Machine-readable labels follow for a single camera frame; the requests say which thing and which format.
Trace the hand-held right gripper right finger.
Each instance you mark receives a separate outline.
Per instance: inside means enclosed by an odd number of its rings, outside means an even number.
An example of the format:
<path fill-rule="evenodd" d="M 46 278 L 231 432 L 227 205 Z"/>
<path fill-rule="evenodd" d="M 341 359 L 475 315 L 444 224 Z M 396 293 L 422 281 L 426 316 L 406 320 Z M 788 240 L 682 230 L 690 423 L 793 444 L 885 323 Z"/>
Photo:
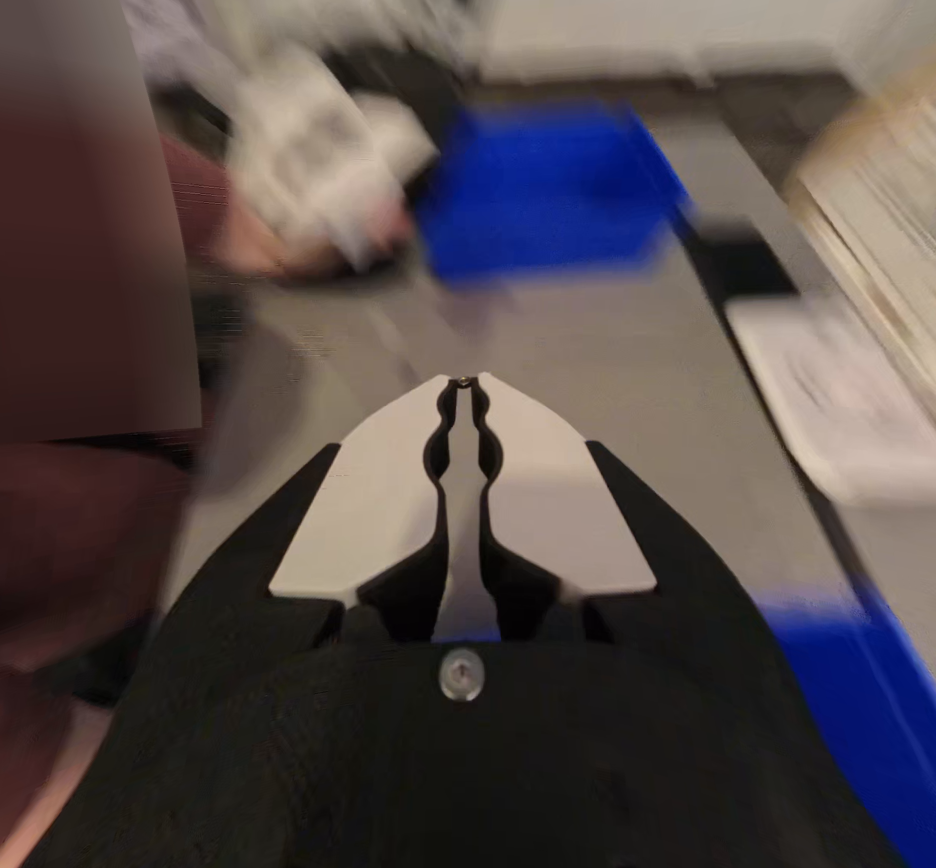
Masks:
<path fill-rule="evenodd" d="M 502 640 L 531 640 L 556 605 L 644 594 L 656 576 L 565 419 L 491 373 L 471 380 L 478 433 L 478 562 Z"/>

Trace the blue plastic bin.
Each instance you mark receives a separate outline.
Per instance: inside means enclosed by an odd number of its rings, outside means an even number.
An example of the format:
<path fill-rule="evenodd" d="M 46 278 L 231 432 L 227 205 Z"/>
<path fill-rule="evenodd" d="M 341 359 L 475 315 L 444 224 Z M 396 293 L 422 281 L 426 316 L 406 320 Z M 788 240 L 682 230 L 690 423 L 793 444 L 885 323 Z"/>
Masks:
<path fill-rule="evenodd" d="M 690 207 L 637 113 L 581 101 L 464 109 L 415 219 L 430 271 L 459 288 L 644 266 Z"/>
<path fill-rule="evenodd" d="M 935 865 L 935 687 L 875 589 L 852 602 L 757 606 L 828 748 L 909 866 Z"/>

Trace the white flat board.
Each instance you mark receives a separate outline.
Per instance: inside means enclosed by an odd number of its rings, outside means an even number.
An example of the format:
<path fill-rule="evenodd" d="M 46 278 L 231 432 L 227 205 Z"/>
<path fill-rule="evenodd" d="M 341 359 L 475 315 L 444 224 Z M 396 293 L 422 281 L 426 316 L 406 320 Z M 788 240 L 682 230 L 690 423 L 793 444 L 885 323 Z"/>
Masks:
<path fill-rule="evenodd" d="M 724 311 L 781 439 L 820 492 L 851 508 L 934 508 L 934 419 L 844 300 L 734 298 Z"/>

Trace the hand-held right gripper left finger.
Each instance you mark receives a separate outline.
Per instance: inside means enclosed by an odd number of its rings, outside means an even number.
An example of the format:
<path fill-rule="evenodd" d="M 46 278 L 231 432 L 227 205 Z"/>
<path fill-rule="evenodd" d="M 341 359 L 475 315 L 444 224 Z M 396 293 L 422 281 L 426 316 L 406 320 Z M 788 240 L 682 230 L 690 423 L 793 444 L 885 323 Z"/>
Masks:
<path fill-rule="evenodd" d="M 438 375 L 343 440 L 273 574 L 271 595 L 372 608 L 393 640 L 430 640 L 449 575 L 441 477 L 458 390 Z"/>

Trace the person's maroon shirt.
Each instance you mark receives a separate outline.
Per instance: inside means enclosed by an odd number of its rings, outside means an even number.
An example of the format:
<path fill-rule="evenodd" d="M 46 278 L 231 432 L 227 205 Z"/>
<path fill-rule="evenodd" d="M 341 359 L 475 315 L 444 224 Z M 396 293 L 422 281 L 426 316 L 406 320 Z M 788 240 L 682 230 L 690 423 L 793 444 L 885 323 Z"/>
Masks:
<path fill-rule="evenodd" d="M 3 444 L 2 669 L 37 671 L 144 617 L 190 483 L 153 449 Z"/>

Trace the pale wooden panel stack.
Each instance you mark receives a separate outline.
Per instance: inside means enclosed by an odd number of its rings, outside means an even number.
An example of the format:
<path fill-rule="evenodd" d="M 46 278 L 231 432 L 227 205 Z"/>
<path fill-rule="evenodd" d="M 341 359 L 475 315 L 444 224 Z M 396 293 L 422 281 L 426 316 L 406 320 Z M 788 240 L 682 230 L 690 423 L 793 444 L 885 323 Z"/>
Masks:
<path fill-rule="evenodd" d="M 934 414 L 934 59 L 845 108 L 785 195 L 837 287 Z"/>

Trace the person's left hand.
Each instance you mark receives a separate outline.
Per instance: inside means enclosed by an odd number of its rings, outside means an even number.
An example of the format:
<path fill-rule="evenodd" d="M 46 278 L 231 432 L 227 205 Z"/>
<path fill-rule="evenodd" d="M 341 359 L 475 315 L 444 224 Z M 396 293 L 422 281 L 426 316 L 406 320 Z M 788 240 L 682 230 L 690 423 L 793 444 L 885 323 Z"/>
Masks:
<path fill-rule="evenodd" d="M 242 279 L 322 280 L 345 272 L 359 273 L 392 261 L 412 241 L 414 223 L 403 205 L 395 204 L 370 225 L 365 261 L 355 266 L 328 238 L 312 238 L 291 253 L 287 244 L 241 199 L 234 198 L 214 245 L 220 266 Z"/>

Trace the person's left forearm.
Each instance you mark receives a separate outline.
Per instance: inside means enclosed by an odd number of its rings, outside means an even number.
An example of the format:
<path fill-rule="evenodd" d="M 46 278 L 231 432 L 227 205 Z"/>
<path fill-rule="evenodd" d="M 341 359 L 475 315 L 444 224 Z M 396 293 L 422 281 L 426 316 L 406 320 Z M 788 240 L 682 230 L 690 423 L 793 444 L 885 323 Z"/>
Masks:
<path fill-rule="evenodd" d="M 229 183 L 224 167 L 172 136 L 159 133 L 170 190 L 186 257 L 196 264 L 224 270 Z"/>

